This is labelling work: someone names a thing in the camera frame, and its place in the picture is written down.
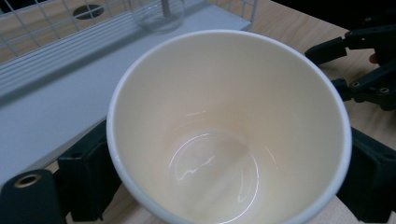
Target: white wire rack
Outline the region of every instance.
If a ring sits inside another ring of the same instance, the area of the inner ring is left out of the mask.
[[[0,0],[0,63],[130,12],[133,1],[138,0]],[[257,1],[206,2],[253,22]]]

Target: table surface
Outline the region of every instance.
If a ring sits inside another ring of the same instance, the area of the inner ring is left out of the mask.
[[[321,21],[270,0],[260,0],[252,28],[253,33],[266,35],[304,53],[310,47],[324,41],[344,36],[347,30]],[[368,61],[374,51],[349,50],[347,56],[325,63],[320,69],[330,78],[344,77],[349,83],[363,76],[377,65]],[[378,105],[370,103],[345,102],[351,126],[368,134],[388,147],[396,148],[396,111],[383,111]],[[104,221],[92,223],[150,223],[160,224],[161,220],[152,215],[132,198],[123,185],[115,195],[111,205],[104,213]],[[336,198],[314,217],[314,223],[359,223],[348,209]],[[393,213],[389,223],[396,224]]]

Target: white paper cup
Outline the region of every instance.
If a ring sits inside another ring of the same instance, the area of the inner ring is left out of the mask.
[[[114,92],[107,141],[126,188],[168,223],[304,223],[351,154],[344,104],[315,65],[225,30],[137,60]]]

